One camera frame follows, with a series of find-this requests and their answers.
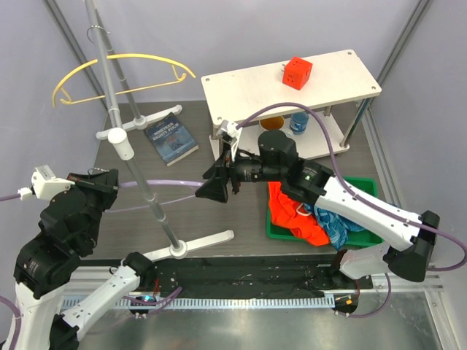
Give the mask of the purple clothes hanger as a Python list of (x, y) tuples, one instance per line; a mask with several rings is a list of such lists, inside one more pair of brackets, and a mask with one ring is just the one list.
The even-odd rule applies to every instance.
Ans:
[[(106, 170), (101, 169), (101, 168), (90, 168), (88, 169), (88, 175), (98, 175), (106, 172)], [(177, 187), (189, 187), (193, 192), (197, 191), (197, 189), (203, 184), (203, 182), (197, 182), (197, 181), (191, 181), (191, 180), (179, 180), (179, 179), (148, 179), (147, 180), (147, 185), (148, 186), (177, 186)], [(131, 187), (137, 187), (138, 183), (136, 181), (129, 181), (129, 182), (121, 182), (120, 183), (120, 188), (131, 188)], [(160, 203), (161, 206), (168, 205), (168, 204), (173, 204), (173, 203), (179, 203), (182, 201), (186, 201), (188, 199), (194, 198), (195, 194), (193, 193), (192, 195), (188, 195), (185, 197), (177, 198), (171, 201), (166, 201), (163, 203)], [(124, 209), (109, 209), (106, 211), (107, 214), (117, 214), (117, 213), (123, 213), (123, 212), (129, 212), (129, 211), (138, 211), (142, 209), (148, 209), (150, 206), (149, 205), (144, 205), (144, 206), (134, 206), (130, 208), (124, 208)]]

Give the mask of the orange shorts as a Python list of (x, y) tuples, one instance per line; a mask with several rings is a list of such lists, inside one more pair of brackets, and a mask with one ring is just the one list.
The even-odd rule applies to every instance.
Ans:
[(302, 203), (291, 200), (281, 191), (280, 182), (269, 182), (266, 235), (282, 241), (306, 241), (312, 246), (326, 246), (330, 239)]

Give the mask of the yellow clothes hanger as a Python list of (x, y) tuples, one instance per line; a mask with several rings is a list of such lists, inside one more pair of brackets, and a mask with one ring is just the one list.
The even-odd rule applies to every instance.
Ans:
[[(132, 53), (121, 53), (121, 54), (108, 55), (107, 59), (111, 61), (116, 61), (118, 59), (142, 59), (142, 60), (162, 62), (162, 63), (168, 64), (171, 67), (172, 73), (174, 75), (174, 80), (170, 82), (163, 82), (163, 83), (154, 84), (154, 85), (145, 85), (145, 86), (136, 87), (136, 88), (125, 87), (123, 88), (123, 90), (116, 92), (115, 94), (116, 96), (125, 95), (129, 93), (136, 93), (136, 92), (140, 92), (144, 90), (161, 88), (161, 87), (170, 86), (170, 85), (177, 85), (179, 83), (184, 82), (188, 76), (190, 76), (193, 79), (196, 78), (196, 75), (194, 74), (194, 72), (189, 67), (187, 67), (185, 64), (172, 60), (170, 58), (165, 58), (165, 57), (158, 56), (158, 55), (150, 55), (150, 54), (132, 52)], [(96, 65), (98, 62), (99, 61), (97, 59), (87, 61), (81, 64), (80, 66), (78, 66), (77, 68), (71, 70), (67, 75), (65, 75), (61, 79), (61, 81), (55, 86), (52, 92), (52, 95), (51, 95), (53, 108), (57, 107), (57, 104), (58, 104), (57, 95), (59, 92), (61, 92), (61, 94), (63, 95), (63, 98), (60, 99), (60, 103), (63, 105), (67, 105), (67, 106), (83, 104), (83, 103), (87, 103), (90, 101), (101, 100), (106, 97), (105, 94), (103, 93), (101, 95), (97, 95), (97, 96), (90, 97), (90, 98), (74, 100), (70, 96), (70, 94), (66, 91), (66, 89), (63, 87), (64, 84), (68, 82), (77, 73), (80, 73), (81, 71), (84, 71), (85, 69)]]

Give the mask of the blue patterned shorts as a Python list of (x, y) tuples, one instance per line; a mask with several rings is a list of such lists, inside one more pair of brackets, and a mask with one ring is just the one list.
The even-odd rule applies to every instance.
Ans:
[(348, 242), (348, 235), (350, 232), (361, 232), (365, 230), (364, 227), (332, 211), (309, 204), (304, 204), (303, 207), (308, 213), (314, 216), (318, 225), (328, 235), (331, 245), (336, 250), (340, 250)]

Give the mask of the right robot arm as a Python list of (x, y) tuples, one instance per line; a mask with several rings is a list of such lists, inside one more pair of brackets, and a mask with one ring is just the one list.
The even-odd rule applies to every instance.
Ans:
[(225, 145), (204, 173), (196, 197), (226, 203), (229, 184), (238, 193), (243, 182), (279, 182), (290, 199), (338, 214), (382, 238), (376, 246), (339, 253), (329, 270), (333, 285), (345, 288), (355, 279), (387, 272), (424, 281), (436, 243), (430, 230), (439, 225), (437, 214), (411, 213), (341, 182), (331, 169), (299, 157), (296, 143), (282, 131), (262, 133), (258, 146), (260, 153), (254, 155)]

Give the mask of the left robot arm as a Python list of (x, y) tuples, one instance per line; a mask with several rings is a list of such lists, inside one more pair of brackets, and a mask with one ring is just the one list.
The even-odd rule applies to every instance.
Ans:
[(155, 264), (134, 252), (125, 258), (113, 279), (101, 285), (97, 305), (67, 317), (58, 313), (66, 284), (93, 253), (98, 242), (102, 214), (111, 208), (119, 190), (116, 169), (97, 174), (56, 177), (47, 167), (37, 167), (31, 186), (18, 190), (21, 200), (36, 197), (48, 201), (41, 212), (39, 234), (19, 252), (14, 279), (16, 301), (7, 349), (77, 349), (79, 336), (92, 318), (100, 318), (116, 300), (135, 289), (149, 290), (156, 280)]

